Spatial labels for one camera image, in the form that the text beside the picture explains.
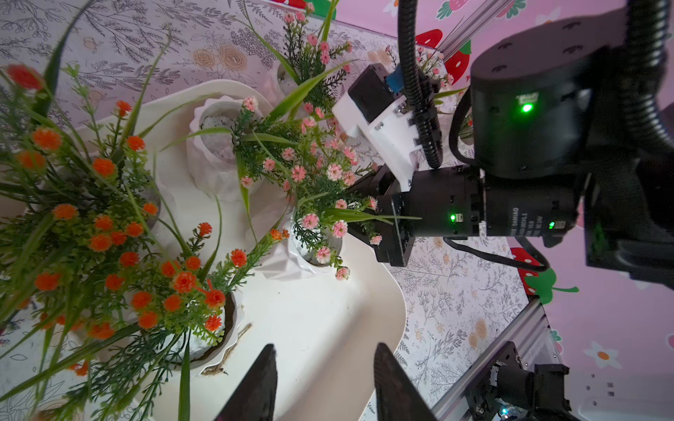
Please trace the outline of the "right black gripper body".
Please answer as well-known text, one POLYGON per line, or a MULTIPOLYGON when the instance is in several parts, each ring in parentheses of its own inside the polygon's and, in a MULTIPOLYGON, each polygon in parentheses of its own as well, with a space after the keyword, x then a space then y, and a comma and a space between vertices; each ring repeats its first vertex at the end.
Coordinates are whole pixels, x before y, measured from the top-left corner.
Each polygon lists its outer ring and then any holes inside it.
POLYGON ((572 175, 510 180, 481 175, 478 168, 460 165, 419 171, 403 191, 388 167, 369 173, 349 187, 350 193, 377 200, 375 224, 382 237, 374 252, 393 267, 409 262, 417 239, 442 237, 454 249, 468 252, 463 241, 485 234, 513 237, 543 268, 548 263, 533 249, 531 238, 545 247, 561 243, 577 221, 579 183, 572 175))

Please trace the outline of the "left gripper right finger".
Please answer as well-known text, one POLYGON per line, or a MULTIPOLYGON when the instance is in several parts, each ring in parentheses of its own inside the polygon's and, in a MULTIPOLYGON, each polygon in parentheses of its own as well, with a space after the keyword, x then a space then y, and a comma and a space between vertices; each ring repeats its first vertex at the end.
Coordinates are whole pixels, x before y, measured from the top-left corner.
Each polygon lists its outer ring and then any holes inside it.
POLYGON ((385 343, 378 343, 373 363, 379 421, 436 421, 385 343))

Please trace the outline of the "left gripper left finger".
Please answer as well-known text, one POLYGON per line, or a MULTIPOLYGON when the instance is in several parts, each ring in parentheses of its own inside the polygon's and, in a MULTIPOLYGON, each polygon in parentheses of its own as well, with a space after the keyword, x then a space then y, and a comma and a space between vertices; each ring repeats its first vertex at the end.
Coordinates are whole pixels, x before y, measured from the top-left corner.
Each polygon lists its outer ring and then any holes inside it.
POLYGON ((277 383, 277 352, 273 344, 267 344, 215 420, 272 421, 277 383))

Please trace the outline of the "orange pink flower potted plant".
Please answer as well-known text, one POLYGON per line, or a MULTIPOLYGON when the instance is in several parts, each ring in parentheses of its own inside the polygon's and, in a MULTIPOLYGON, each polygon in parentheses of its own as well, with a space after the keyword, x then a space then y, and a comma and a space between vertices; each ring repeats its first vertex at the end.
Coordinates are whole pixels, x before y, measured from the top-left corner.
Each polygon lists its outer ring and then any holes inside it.
POLYGON ((360 231, 365 243, 379 247, 384 235, 379 224, 393 227, 398 221, 417 217, 396 216, 379 210, 380 201, 371 193, 353 190, 369 168, 354 167, 356 153, 350 147, 241 142, 234 147, 242 165, 242 184, 263 179, 284 191, 291 203, 289 236, 300 256, 335 270, 339 281, 349 279, 351 270, 335 244, 349 232, 360 231))

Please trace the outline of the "pink flower plant pot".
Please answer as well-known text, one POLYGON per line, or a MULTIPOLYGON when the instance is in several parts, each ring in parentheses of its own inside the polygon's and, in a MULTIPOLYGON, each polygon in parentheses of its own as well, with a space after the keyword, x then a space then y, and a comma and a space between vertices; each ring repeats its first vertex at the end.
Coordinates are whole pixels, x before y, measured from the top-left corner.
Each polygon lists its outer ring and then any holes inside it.
POLYGON ((228 202, 264 182, 288 196, 326 200, 356 180, 354 158, 321 109, 272 119, 254 96, 209 98, 196 108, 184 145, 196 187, 228 202))

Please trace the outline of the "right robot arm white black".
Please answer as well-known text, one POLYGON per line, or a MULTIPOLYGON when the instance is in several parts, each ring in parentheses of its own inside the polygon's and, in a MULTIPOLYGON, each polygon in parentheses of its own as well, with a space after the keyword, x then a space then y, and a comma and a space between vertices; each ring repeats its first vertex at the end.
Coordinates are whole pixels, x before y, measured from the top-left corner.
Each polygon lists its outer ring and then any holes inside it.
POLYGON ((418 238, 457 251, 512 237, 532 261, 481 258, 544 273, 533 246, 586 223, 586 264, 673 284, 673 110, 656 97, 666 72, 667 1, 573 17, 517 33, 477 58, 448 133, 439 86, 417 67, 416 3, 398 21, 399 63, 371 65, 333 107, 384 166, 354 191, 373 194, 377 259, 407 265, 418 238))

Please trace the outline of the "white rectangular storage tray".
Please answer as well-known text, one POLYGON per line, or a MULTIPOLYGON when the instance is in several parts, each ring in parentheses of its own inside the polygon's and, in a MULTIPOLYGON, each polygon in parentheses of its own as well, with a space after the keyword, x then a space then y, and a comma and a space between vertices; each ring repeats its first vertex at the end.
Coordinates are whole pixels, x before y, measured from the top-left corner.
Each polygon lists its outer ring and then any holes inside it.
MULTIPOLYGON (((254 91, 227 80, 204 82, 145 103, 138 128, 149 129, 150 164, 168 195, 161 215, 188 234, 200 222, 213 226, 207 253, 250 249, 284 210, 280 189, 263 184, 250 205, 218 202, 198 189, 187 168, 181 138, 207 98, 242 99, 254 91)), ((347 236, 342 256, 348 280, 330 271, 288 281, 255 274, 235 296, 232 346, 217 357, 216 375, 191 379, 191 418, 212 420, 232 399, 266 345, 276 349, 277 420, 358 420, 375 391, 373 361, 379 343, 397 347, 405 330, 405 300, 373 251, 347 236)))

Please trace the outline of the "back centre potted plant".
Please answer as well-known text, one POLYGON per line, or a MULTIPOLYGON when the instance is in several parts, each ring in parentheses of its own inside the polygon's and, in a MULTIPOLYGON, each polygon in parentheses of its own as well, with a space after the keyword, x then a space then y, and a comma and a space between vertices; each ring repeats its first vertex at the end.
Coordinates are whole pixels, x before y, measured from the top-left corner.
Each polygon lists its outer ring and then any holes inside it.
POLYGON ((440 86, 439 98, 448 98, 449 96, 462 95, 466 89, 451 89, 454 83, 454 77, 444 70, 443 53, 438 50, 431 51, 424 47, 418 47, 415 53, 417 65, 422 73, 428 77, 431 82, 438 82, 440 86))

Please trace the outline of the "back left pink potted plant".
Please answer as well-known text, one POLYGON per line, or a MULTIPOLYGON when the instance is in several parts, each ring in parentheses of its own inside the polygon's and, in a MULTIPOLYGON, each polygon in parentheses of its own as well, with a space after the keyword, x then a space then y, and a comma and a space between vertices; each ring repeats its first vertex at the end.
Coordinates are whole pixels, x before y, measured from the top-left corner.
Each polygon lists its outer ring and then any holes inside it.
POLYGON ((338 89, 347 79, 351 66, 343 56, 353 52, 353 44, 348 41, 329 39, 337 1, 284 1, 287 8, 282 12, 282 47, 274 47, 270 39, 265 39, 256 31, 247 2, 241 1, 240 8, 244 26, 253 33, 256 40, 272 54, 277 65, 269 73, 263 89, 268 94, 271 105, 277 106, 295 89, 324 72, 331 66, 335 71, 318 82, 306 95, 299 106, 305 113, 329 112, 336 103, 338 89))

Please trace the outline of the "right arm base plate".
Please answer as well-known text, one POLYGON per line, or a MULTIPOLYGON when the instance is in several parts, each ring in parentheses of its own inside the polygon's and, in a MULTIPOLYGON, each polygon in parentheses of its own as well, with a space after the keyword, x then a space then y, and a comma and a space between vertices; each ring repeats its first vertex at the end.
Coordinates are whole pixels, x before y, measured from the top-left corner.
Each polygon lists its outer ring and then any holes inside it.
POLYGON ((525 420, 575 420, 565 397, 563 364, 539 364, 525 370, 512 341, 500 347, 465 389, 470 415, 475 420, 492 420, 507 415, 508 408, 523 410, 525 420))

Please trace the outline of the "aluminium front rail frame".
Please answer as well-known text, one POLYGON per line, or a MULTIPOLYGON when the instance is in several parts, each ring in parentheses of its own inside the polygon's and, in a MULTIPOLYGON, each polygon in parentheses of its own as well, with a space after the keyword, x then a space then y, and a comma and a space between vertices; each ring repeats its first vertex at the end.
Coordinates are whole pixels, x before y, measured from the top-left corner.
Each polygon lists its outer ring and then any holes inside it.
MULTIPOLYGON (((514 342, 521 364, 533 371, 539 364, 563 364, 539 300, 507 326, 468 371, 435 405, 439 420, 475 420, 470 415, 465 389, 477 372, 506 342, 514 342)), ((671 420, 673 378, 670 375, 610 375, 600 370, 573 370, 565 377, 565 397, 575 420, 671 420)), ((525 420, 523 410, 510 407, 507 415, 492 420, 525 420)))

